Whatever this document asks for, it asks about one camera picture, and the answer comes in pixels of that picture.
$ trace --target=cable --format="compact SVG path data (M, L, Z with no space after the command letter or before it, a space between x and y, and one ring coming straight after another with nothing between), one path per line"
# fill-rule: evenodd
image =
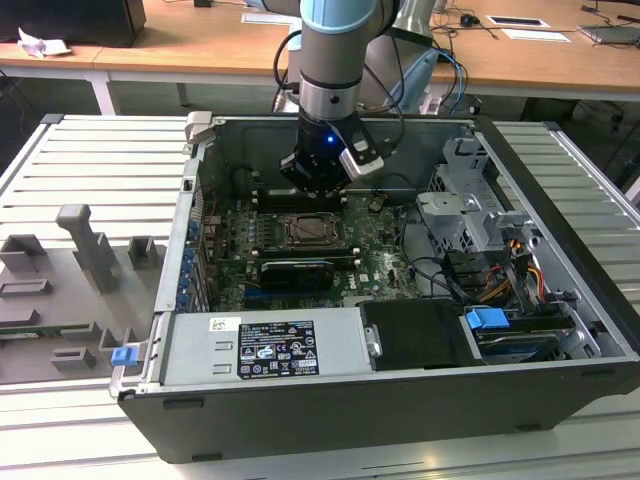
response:
M506 292L507 290L509 290L509 288L511 288L511 282L509 282L509 279L506 279L500 285L498 285L498 287L494 288L493 290L491 290L489 293L487 293L483 297L480 297L478 299L478 301L479 302L486 302L487 300L492 300L495 297L497 297L498 295L500 295L501 293Z
M284 40L278 46L278 49L276 50L276 54L273 57L273 78L278 84L278 87L280 87L282 90L286 90L287 88L290 88L290 86L285 84L282 81L282 79L280 78L280 73L278 72L278 63L280 62L280 55L282 55L282 51L285 49L289 41L291 41L292 38L297 37L301 33L302 33L302 30L296 30L294 32L289 33L289 35L287 35L286 37L284 37Z
M6 78L6 79L7 79L7 81L8 81L8 82L13 86L13 88L15 88L15 89L16 89L16 91L17 91L17 92L20 94L20 96L24 99L25 103L26 103L27 105L29 105L29 108L30 108L31 110L33 110L34 112L36 112L36 113L37 113L37 112L38 112L38 109L37 109L36 107L34 107L34 106L33 106L33 103L31 103L31 102L29 101L29 99L27 98L27 96L26 96L24 93L22 93L22 90L20 90L20 89L18 88L18 85L16 84L16 82L14 82L14 81L13 81L13 78L8 77L8 76L7 76L7 74L6 74L6 73L4 73L2 70L0 70L0 74L2 74L2 76L3 76L4 78Z
M464 79L463 79L462 69L464 69L465 72L467 72L467 69L466 69L466 67L464 65L462 65L460 62L456 61L453 57L451 57L449 54L447 54L443 50L440 50L440 49L436 49L436 50L438 51L438 53L440 55L442 55L444 58L449 60L449 62L451 63L451 65L455 69L456 78L459 80L458 96L456 98L456 103L453 105L453 107L451 107L451 115L453 115L455 113L455 111L456 111L456 108L460 104L460 101L462 100L462 97L464 96L464 91L466 90L465 82L464 82ZM450 90L450 92L447 93L447 95L445 96L445 98L443 99L443 101L441 103L444 103L449 98L449 96L451 95L451 92L453 92L453 88Z
M284 70L284 75L282 76L282 81L286 82L287 78L289 76L289 69L285 68ZM271 102L271 111L273 112L276 108L276 104L278 102L278 95L280 95L280 92L282 92L282 88L280 87L280 85L278 85L278 89L276 90L276 94L273 96L273 101Z
M636 128L638 128L639 126L640 126L640 119L638 119L638 121L633 125L633 127L631 127L631 129L627 132L627 134L620 141L620 143L618 143L618 146L609 157L609 160L607 160L607 163L605 163L604 167L602 167L603 172L606 173L607 169L609 168L609 165L611 165L611 162L613 162L613 160L616 158L620 149L624 146L625 143L627 143L627 140L631 138L631 135L633 135L633 132L635 132Z
M254 287L258 287L260 290L262 290L262 287L259 284L255 282L250 282L249 280L240 280L240 283L247 283L249 285L253 285Z
M406 177L406 175L404 175L404 174L402 174L402 173L400 173L400 172L391 172L391 173L387 173L384 177L382 177L382 178L380 179L380 182L378 183L378 185L377 185L377 186L375 186L375 187L373 187L373 190L374 190L374 191L375 191L375 190L381 190L383 180L386 180L387 178L390 178L390 177L398 177L398 178L401 178L402 180L404 180L404 181L407 183L407 185L409 185L411 188L413 188L413 189L416 191L416 193L420 193L420 189L416 186L416 184L415 184L415 183L413 183L411 180L409 180L409 179Z
M398 42L395 37L391 37L391 44L393 45L393 51L396 54L396 62L398 62L398 71L400 72L400 96L396 101L396 105L399 105L404 98L405 84L404 84L404 72L402 71L402 60L400 59L400 50L398 49Z
M402 140L402 137L404 137L404 131L405 131L404 114L402 113L402 109L398 105L398 102L395 101L395 99L393 98L391 93L389 93L389 90L387 89L387 87L384 86L384 83L382 83L382 81L378 78L378 76L375 73L373 73L373 70L371 70L371 68L369 68L369 65L367 65L365 63L364 64L364 69L371 76L373 81L376 82L378 87L380 87L380 89L384 92L384 94L387 96L389 101L391 103L395 103L393 108L396 109L396 112L398 113L398 120L400 120L400 133L398 134L398 137L391 143L391 147L393 149L395 149L398 146L398 144L400 143L400 141Z
M18 127L20 127L20 135L22 135L23 138L27 138L27 134L24 131L24 117L25 117L24 108L22 108L22 106L20 105L20 102L18 102L16 97L13 96L13 92L15 91L16 87L20 84L20 82L22 82L22 79L18 80L15 87L12 86L9 89L9 97L11 98L11 100L13 100L13 103L15 104L15 106L18 107L18 110L20 110L20 120L18 120Z
M418 267L416 267L414 265L414 262L416 262L417 260L421 259L421 258L425 258L425 257L418 257L415 260L411 260L409 259L409 255L407 255L407 252L405 250L404 247L404 237L405 237L405 233L407 231L407 225L409 224L409 217L411 217L411 215L413 214L413 212L417 209L417 205L414 203L412 204L412 207L409 209L409 211L407 212L406 216L404 217L404 222L402 224L402 230L400 231L400 249L402 250L402 255L405 257L405 259L407 260L407 263L409 265L411 265L416 273L418 275L420 275L422 278L429 280L431 283L435 283L436 285L444 288L447 292L451 292L453 293L453 291L451 290L451 287L449 287L449 285L447 285L446 283L438 280L437 278L435 278L434 275L429 275L427 273L424 273L422 270L420 270Z

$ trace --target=metal bracket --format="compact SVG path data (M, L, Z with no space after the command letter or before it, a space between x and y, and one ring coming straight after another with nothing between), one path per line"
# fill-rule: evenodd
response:
M213 112L191 112L187 115L187 124L184 127L187 143L190 145L200 143L205 138L211 136L212 120Z

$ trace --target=blue latch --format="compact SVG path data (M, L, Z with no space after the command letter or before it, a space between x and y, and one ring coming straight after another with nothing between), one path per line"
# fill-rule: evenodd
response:
M472 329L508 328L511 325L501 308L474 308L466 317Z
M111 354L111 365L114 367L131 367L138 365L140 347L118 347Z

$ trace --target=blue cable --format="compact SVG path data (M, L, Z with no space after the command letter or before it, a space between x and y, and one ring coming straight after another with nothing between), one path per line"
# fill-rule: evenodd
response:
M456 69L456 72L458 73L458 96L456 98L456 103L453 105L453 108L451 109L451 115L453 115L456 111L456 108L458 107L458 105L460 104L460 100L462 100L462 92L464 91L464 80L462 78L462 70L460 69L460 64L458 62L456 62L453 57L451 57L449 54L445 53L444 51L436 48L435 49L440 55L442 55L444 58L446 58L447 60L449 60L449 62L451 62L451 65L453 65L453 67Z

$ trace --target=table leg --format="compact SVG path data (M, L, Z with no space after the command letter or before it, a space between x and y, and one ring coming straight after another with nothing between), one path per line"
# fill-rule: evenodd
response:
M425 95L422 102L420 102L420 114L437 115L440 109L440 103L446 95L447 90L449 90L449 85L430 83L424 92Z
M113 84L109 81L109 74L107 72L94 71L88 73L86 78L87 81L91 82L93 93L100 107L100 113L102 115L118 115L120 106L113 90Z
M180 99L180 106L188 107L191 105L189 102L189 95L187 94L187 86L184 83L176 83L178 87L178 98Z
M640 166L640 152L637 153L636 157L631 161L631 165L633 166L633 170L630 171L632 175L635 173L635 170ZM629 201L633 205L640 205L640 177L636 179L635 182L629 187L629 190L625 193Z

